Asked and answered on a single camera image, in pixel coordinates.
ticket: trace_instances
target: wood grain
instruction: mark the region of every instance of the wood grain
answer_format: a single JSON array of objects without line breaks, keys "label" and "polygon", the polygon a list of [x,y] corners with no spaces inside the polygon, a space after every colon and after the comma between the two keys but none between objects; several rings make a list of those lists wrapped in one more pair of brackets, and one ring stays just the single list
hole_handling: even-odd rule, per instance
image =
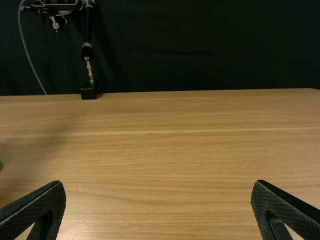
[{"label": "wood grain", "polygon": [[61,180],[58,240],[261,239],[264,179],[320,208],[320,92],[0,97],[0,206]]}]

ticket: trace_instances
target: black backdrop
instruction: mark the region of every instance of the black backdrop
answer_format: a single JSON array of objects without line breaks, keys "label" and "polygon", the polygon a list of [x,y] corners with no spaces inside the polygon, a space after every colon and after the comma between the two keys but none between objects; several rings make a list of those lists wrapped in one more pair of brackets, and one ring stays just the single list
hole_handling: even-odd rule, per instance
[{"label": "black backdrop", "polygon": [[[95,78],[104,92],[320,88],[316,0],[97,0]],[[0,95],[42,94],[19,35],[20,0],[0,1]],[[49,94],[77,93],[83,15],[55,33],[22,16]]]}]

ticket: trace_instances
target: gray cable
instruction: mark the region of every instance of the gray cable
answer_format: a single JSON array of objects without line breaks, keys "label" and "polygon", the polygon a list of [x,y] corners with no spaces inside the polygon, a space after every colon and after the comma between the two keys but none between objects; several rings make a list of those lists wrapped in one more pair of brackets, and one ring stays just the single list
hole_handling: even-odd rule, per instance
[{"label": "gray cable", "polygon": [[22,0],[22,1],[21,1],[20,5],[19,5],[19,9],[18,9],[18,25],[19,25],[20,36],[21,36],[21,40],[22,40],[22,44],[23,44],[23,47],[24,47],[24,51],[25,51],[26,57],[28,58],[29,64],[30,64],[30,66],[31,66],[31,68],[32,68],[32,71],[33,71],[33,74],[35,75],[35,78],[36,78],[36,80],[38,81],[38,83],[39,83],[39,85],[40,85],[43,93],[44,93],[45,95],[48,95],[47,92],[46,92],[46,90],[45,90],[45,88],[44,88],[44,86],[42,85],[42,82],[40,81],[40,78],[39,78],[39,76],[38,76],[38,74],[37,74],[37,72],[36,72],[36,70],[35,70],[35,67],[34,67],[32,61],[31,61],[31,58],[30,58],[30,55],[29,55],[29,51],[28,51],[28,49],[27,49],[27,44],[26,44],[26,40],[25,40],[25,37],[24,37],[24,33],[23,33],[23,31],[22,31],[22,25],[21,25],[21,9],[22,9],[22,6],[24,5],[25,1],[26,1],[26,0]]}]

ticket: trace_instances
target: black block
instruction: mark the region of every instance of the black block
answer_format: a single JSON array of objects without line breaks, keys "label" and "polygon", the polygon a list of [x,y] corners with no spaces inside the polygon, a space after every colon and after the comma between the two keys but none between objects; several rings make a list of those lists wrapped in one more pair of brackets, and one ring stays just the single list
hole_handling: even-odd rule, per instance
[{"label": "black block", "polygon": [[86,84],[83,88],[80,88],[80,94],[82,100],[92,100],[99,97],[99,87],[97,84],[95,86],[90,83]]}]

